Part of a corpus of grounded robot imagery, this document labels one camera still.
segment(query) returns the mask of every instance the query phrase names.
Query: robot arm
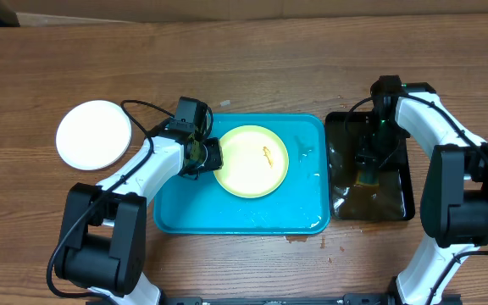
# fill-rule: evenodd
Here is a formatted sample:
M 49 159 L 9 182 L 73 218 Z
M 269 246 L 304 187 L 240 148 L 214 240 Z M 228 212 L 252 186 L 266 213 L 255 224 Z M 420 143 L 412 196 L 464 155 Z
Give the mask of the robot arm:
M 92 202 L 104 192 L 105 197 L 86 222 L 78 223 L 55 257 L 57 277 L 79 287 L 102 291 L 121 304 L 131 299 L 157 302 L 158 289 L 154 286 L 152 290 L 141 274 L 146 252 L 147 205 L 170 177 L 198 175 L 221 168 L 219 141 L 208 139 L 211 126 L 207 128 L 207 112 L 211 113 L 205 103 L 181 97 L 174 118 L 150 131 L 155 135 L 153 155 L 124 184 L 106 193 L 122 175 L 143 162 L 150 148 L 148 139 L 114 175 L 96 186 L 78 183 L 71 188 L 60 241 Z M 88 225 L 101 224 L 114 227 L 112 238 L 88 233 Z
M 123 185 L 119 186 L 114 193 L 125 195 L 135 193 L 146 198 L 146 204 L 158 193 L 159 189 L 167 180 L 181 172 L 184 165 L 184 146 L 174 139 L 156 136 L 152 139 L 155 156 L 149 158 Z M 105 191 L 118 179 L 129 172 L 147 155 L 150 143 L 144 140 L 141 150 L 116 173 L 97 183 Z M 103 225 L 114 226 L 109 219 L 103 221 Z
M 487 156 L 488 143 L 449 114 L 426 83 L 403 85 L 398 76 L 381 76 L 372 85 L 371 94 L 375 97 L 373 114 L 377 121 L 394 121 L 430 158 L 421 200 L 421 223 L 426 234 L 408 267 L 396 278 L 400 303 L 424 305 L 455 255 L 488 244 L 488 169 L 438 111 L 412 97 L 433 103 L 445 112 Z M 483 187 L 464 190 L 464 180 L 482 182 Z M 466 258 L 451 268 L 432 304 L 441 302 L 441 293 Z

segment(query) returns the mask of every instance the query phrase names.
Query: white plate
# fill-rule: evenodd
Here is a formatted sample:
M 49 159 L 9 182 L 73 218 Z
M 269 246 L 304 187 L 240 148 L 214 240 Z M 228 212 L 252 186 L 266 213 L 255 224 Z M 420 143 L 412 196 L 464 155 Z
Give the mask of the white plate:
M 56 134 L 59 156 L 83 170 L 102 169 L 118 160 L 131 141 L 131 122 L 115 103 L 91 101 L 73 108 Z
M 289 155 L 284 142 L 271 130 L 246 125 L 219 140 L 224 165 L 214 175 L 238 197 L 256 198 L 274 191 L 285 179 Z

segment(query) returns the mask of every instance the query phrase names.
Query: yellow plate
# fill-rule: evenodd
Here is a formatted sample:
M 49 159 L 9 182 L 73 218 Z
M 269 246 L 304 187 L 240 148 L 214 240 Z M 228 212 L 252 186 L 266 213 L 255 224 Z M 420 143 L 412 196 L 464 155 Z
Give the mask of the yellow plate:
M 219 184 L 238 197 L 265 196 L 280 186 L 289 168 L 286 145 L 272 131 L 240 126 L 219 140 L 224 166 L 214 171 Z

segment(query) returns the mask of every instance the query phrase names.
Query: brown stain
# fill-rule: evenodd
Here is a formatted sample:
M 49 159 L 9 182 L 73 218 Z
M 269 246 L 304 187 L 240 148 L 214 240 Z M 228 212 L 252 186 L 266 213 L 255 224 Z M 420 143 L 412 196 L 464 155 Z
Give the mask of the brown stain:
M 263 151 L 264 151 L 264 156 L 267 157 L 270 168 L 272 169 L 272 166 L 275 164 L 275 161 L 272 159 L 272 154 L 270 153 L 270 150 L 267 147 L 263 147 Z
M 286 240 L 289 243 L 292 243 L 294 241 L 297 241 L 297 242 L 306 242 L 308 240 L 308 236 L 286 236 Z

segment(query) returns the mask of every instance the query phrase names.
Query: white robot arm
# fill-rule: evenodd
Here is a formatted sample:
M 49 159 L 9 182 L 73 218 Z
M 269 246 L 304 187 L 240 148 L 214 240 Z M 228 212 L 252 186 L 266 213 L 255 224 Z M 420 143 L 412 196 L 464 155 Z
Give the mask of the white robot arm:
M 374 100 L 373 113 L 394 119 L 431 159 L 421 201 L 425 235 L 408 267 L 397 276 L 396 289 L 401 304 L 438 304 L 445 287 L 468 257 L 460 258 L 442 278 L 453 258 L 488 243 L 488 173 L 484 174 L 488 169 L 469 149 L 468 141 L 487 155 L 488 143 L 449 114 L 426 83 L 403 85 L 398 76 L 381 76 L 371 94 L 379 97 Z M 393 108 L 394 118 L 387 118 Z M 459 136 L 461 131 L 466 141 Z M 463 180 L 483 182 L 483 187 L 480 191 L 465 191 Z
M 437 107 L 448 113 L 435 93 L 425 91 L 410 93 L 410 95 L 433 102 Z M 459 129 L 465 130 L 451 114 L 448 113 L 448 115 L 456 122 Z M 436 145 L 468 146 L 438 112 L 411 98 L 399 98 L 396 105 L 395 121 L 415 138 L 429 158 L 432 157 L 432 152 Z M 467 130 L 465 134 L 478 147 L 485 143 L 485 140 L 481 137 Z M 461 252 L 476 251 L 478 249 L 479 247 L 474 244 L 455 244 L 442 248 L 438 246 L 434 238 L 425 234 L 410 264 L 396 278 L 396 288 L 402 303 L 425 305 L 430 291 L 453 256 Z M 462 258 L 461 263 L 456 263 L 448 276 L 442 281 L 432 300 L 433 304 L 438 304 L 441 301 L 442 292 L 464 260 L 466 258 Z
M 115 193 L 122 195 L 133 192 L 145 197 L 147 205 L 153 200 L 161 186 L 170 177 L 179 174 L 184 166 L 184 146 L 182 144 L 175 139 L 162 136 L 156 136 L 152 141 L 155 156 L 149 158 L 123 185 L 114 190 Z M 149 148 L 150 143 L 148 140 L 144 140 L 141 150 L 127 164 L 107 179 L 99 181 L 97 185 L 101 186 L 104 191 L 107 190 L 122 175 L 141 162 Z M 114 226 L 114 221 L 105 219 L 103 225 Z

